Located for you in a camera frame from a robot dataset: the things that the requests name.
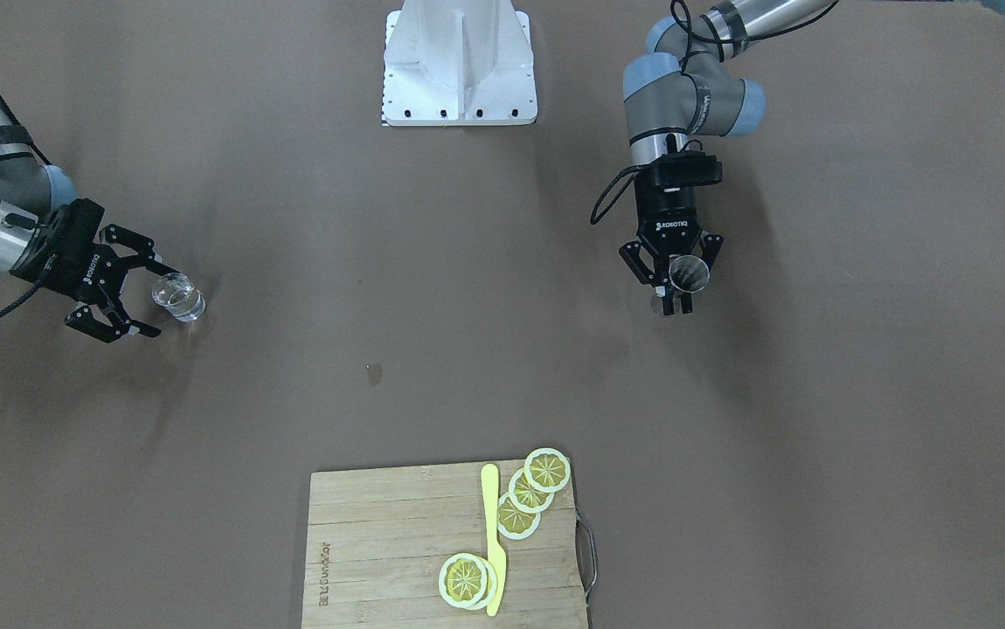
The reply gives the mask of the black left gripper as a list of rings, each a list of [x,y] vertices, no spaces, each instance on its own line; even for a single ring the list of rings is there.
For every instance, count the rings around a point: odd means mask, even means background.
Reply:
[[[666,190],[634,182],[638,216],[638,239],[628,240],[618,254],[631,274],[651,287],[657,299],[655,311],[662,317],[676,314],[676,298],[666,259],[683,256],[683,314],[693,312],[693,294],[702,291],[711,278],[724,238],[702,232],[697,220],[693,187]],[[699,243],[699,254],[692,254]]]

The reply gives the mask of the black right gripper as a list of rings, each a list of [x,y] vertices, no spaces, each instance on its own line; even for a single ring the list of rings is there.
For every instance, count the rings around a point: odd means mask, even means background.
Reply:
[[[102,284],[108,276],[124,278],[136,268],[158,275],[180,273],[163,263],[154,250],[154,239],[110,224],[100,228],[104,210],[87,198],[61,204],[40,219],[22,258],[10,274],[30,282],[11,305],[24,304],[40,289],[65,295],[78,303],[66,325],[100,342],[143,335],[157,338],[159,327],[127,314],[121,303],[122,287]]]

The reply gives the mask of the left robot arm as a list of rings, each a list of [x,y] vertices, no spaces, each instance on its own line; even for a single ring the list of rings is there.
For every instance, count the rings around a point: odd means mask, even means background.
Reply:
[[[686,3],[674,1],[648,33],[646,52],[627,64],[622,99],[632,162],[602,192],[590,220],[598,223],[623,192],[634,192],[637,234],[619,254],[654,291],[658,314],[693,310],[724,243],[698,220],[696,190],[723,179],[721,161],[707,154],[701,139],[749,135],[765,116],[765,89],[730,75],[726,61],[834,7],[833,1],[718,1],[691,16]]]

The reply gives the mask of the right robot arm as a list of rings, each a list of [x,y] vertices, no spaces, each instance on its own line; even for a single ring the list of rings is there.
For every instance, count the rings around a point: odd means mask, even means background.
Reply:
[[[128,314],[121,295],[136,268],[156,276],[172,268],[156,254],[154,239],[103,225],[104,212],[46,158],[0,94],[0,272],[27,286],[0,319],[47,290],[74,304],[67,327],[100,342],[162,333]]]

